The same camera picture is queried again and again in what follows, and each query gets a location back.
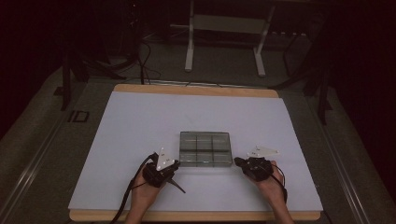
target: white paper sheet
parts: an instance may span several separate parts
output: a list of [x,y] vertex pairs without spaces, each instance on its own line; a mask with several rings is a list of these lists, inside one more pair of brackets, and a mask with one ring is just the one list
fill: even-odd
[[[161,147],[178,160],[184,131],[230,134],[233,158],[269,147],[286,176],[290,211],[321,211],[290,116],[282,99],[113,92],[81,172],[69,209],[118,210],[138,166]],[[234,164],[180,167],[152,211],[268,211],[256,187]]]

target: floor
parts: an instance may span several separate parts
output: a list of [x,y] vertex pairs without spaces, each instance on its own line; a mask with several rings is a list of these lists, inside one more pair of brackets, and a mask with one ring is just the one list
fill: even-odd
[[[262,53],[267,77],[258,77],[250,46],[234,41],[197,40],[193,70],[184,71],[186,31],[176,29],[174,40],[155,34],[144,39],[146,84],[242,86],[266,89],[289,78],[283,50],[289,37],[270,35]],[[301,37],[298,46],[309,46]],[[290,69],[305,48],[288,52]],[[61,111],[62,98],[53,95],[62,85],[62,69],[52,74],[21,117],[0,142],[1,223],[68,223],[67,205],[114,85],[139,83],[139,66],[118,71],[113,80],[91,71],[88,83],[73,81],[72,102]],[[318,96],[305,97],[304,81],[279,91],[290,112],[305,159],[326,211],[317,221],[298,223],[396,223],[396,207],[389,197],[359,136],[329,90],[327,125],[316,113]],[[89,111],[86,123],[68,122],[73,110]]]

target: dark background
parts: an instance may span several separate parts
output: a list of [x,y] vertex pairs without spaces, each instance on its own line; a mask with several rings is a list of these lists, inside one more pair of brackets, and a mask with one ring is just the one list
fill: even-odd
[[[103,57],[105,54],[106,57],[103,47],[111,39],[103,38],[93,12],[94,6],[103,2],[8,0],[0,3],[0,137],[44,80],[62,64],[62,43],[66,37],[91,55]],[[148,21],[162,29],[166,36],[164,24],[170,21],[187,24],[189,5],[186,2],[146,1]],[[118,7],[107,7],[109,15],[122,16]],[[212,7],[201,5],[201,9],[208,11]],[[232,13],[243,13],[238,7],[227,8]],[[277,12],[273,27],[286,32],[299,29],[294,20],[288,20],[291,11],[298,10],[284,7]],[[393,178],[396,172],[396,6],[393,1],[361,0],[349,7],[341,18],[338,29],[327,36],[329,41],[340,40],[340,51],[334,56],[331,85],[336,88],[377,171],[396,201]]]

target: wrist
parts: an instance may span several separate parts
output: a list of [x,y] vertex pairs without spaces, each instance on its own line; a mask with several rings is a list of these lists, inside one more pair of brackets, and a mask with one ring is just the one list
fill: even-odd
[[145,215],[147,208],[141,206],[133,206],[125,220],[126,224],[139,224]]

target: table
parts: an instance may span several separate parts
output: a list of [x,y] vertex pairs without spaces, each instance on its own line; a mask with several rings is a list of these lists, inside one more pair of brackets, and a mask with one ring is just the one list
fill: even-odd
[[[278,149],[279,155],[267,159],[276,160],[285,173],[291,216],[295,220],[320,217],[320,198],[287,108],[275,91],[126,84],[116,86],[110,96],[69,204],[70,217],[111,220],[143,159],[161,147],[177,159],[179,132],[202,130],[228,131],[233,157],[246,157],[255,145]],[[167,185],[144,221],[274,219],[270,206],[234,164],[180,167],[174,180],[187,193]]]
[[262,64],[262,47],[265,37],[267,37],[270,22],[274,16],[275,6],[270,6],[270,11],[265,20],[234,18],[224,16],[210,16],[194,13],[194,0],[190,0],[190,21],[189,21],[189,45],[187,48],[185,71],[192,70],[194,53],[194,30],[211,30],[223,32],[238,32],[245,34],[258,34],[261,39],[257,47],[253,49],[258,75],[265,76],[264,65]]

